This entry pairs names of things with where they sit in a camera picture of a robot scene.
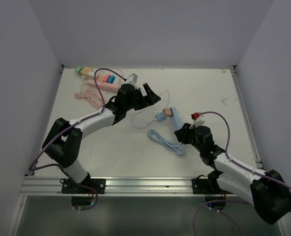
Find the blue power strip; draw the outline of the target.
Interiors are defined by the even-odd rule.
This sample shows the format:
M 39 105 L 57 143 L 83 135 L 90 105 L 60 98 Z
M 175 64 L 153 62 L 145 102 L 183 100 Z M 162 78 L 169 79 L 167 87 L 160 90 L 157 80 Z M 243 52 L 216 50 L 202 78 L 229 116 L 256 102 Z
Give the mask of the blue power strip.
M 178 114 L 178 111 L 176 107 L 171 107 L 172 116 L 170 117 L 170 120 L 172 122 L 174 131 L 178 131 L 183 127 L 183 122 L 180 119 L 180 116 Z

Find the pink power strip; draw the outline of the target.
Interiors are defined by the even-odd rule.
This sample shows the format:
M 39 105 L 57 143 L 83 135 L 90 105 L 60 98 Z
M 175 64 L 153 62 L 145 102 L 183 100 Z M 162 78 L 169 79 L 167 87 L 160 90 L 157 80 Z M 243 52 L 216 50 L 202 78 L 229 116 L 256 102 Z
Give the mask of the pink power strip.
M 95 82 L 94 80 L 87 80 L 87 84 L 92 88 L 99 88 L 101 90 L 110 91 L 110 92 L 117 92 L 119 90 L 119 85 L 105 83 L 101 81 Z

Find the cyan plug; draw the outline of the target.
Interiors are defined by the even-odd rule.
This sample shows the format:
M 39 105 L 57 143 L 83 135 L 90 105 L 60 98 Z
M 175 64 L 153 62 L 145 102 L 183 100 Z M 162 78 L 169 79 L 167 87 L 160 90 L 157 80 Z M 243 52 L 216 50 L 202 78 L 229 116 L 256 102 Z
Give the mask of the cyan plug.
M 110 84 L 113 84 L 114 81 L 115 81 L 115 76 L 114 75 L 111 75 L 108 79 L 107 79 L 107 82 L 110 83 Z

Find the hot pink plug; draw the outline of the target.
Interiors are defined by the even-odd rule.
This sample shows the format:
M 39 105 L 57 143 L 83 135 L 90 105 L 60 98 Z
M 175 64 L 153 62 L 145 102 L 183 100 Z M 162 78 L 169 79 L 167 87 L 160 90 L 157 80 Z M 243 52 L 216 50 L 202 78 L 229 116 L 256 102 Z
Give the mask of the hot pink plug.
M 110 83 L 110 82 L 109 82 L 110 78 L 111 78 L 111 75 L 107 75 L 107 76 L 105 77 L 105 79 L 104 79 L 104 82 L 105 82 L 105 83 Z

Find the salmon charger plug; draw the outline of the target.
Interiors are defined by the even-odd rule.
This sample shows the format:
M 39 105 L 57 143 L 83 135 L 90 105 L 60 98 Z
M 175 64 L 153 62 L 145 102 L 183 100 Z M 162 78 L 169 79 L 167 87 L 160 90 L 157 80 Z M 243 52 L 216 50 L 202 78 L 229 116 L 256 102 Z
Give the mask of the salmon charger plug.
M 98 75 L 98 76 L 97 76 L 97 81 L 104 82 L 105 77 L 106 77 L 106 76 L 104 76 L 104 75 Z

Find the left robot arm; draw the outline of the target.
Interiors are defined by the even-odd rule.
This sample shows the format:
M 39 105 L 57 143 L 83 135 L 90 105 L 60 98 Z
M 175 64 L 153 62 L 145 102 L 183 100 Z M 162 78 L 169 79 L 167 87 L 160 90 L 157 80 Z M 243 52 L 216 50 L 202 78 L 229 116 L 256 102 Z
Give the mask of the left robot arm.
M 73 179 L 73 187 L 79 193 L 85 193 L 90 188 L 89 173 L 78 160 L 82 139 L 108 126 L 120 122 L 130 110 L 142 110 L 161 100 L 147 83 L 143 84 L 145 95 L 140 88 L 132 84 L 123 84 L 98 112 L 87 117 L 65 120 L 57 119 L 42 148 L 53 159 L 62 171 Z

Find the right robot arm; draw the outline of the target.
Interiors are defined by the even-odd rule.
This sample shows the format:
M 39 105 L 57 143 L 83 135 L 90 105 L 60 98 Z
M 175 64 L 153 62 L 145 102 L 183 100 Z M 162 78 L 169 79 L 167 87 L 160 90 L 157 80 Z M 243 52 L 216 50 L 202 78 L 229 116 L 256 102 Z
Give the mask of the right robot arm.
M 224 190 L 237 195 L 251 204 L 268 224 L 276 223 L 291 212 L 291 192 L 277 171 L 266 172 L 232 156 L 227 157 L 226 151 L 215 144 L 211 130 L 206 126 L 185 123 L 175 131 L 175 136 L 181 144 L 192 145 L 203 163 L 213 169 L 208 175 L 209 191 Z

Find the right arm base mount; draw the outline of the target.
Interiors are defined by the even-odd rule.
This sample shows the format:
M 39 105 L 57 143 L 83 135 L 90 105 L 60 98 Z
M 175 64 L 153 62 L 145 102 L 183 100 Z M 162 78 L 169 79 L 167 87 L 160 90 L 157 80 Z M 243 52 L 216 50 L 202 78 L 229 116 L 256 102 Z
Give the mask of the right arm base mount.
M 193 194 L 232 194 L 219 187 L 217 180 L 221 174 L 223 172 L 214 170 L 205 178 L 201 178 L 203 175 L 200 175 L 191 179 Z

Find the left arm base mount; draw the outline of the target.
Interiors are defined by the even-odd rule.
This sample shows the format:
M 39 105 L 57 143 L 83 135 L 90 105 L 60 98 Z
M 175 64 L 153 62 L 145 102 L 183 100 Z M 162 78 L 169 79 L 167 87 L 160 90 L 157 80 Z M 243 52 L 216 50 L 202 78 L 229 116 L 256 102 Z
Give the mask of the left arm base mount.
M 82 183 L 74 183 L 68 178 L 60 179 L 62 194 L 90 194 L 93 190 L 97 194 L 104 194 L 106 180 L 104 178 L 86 178 Z

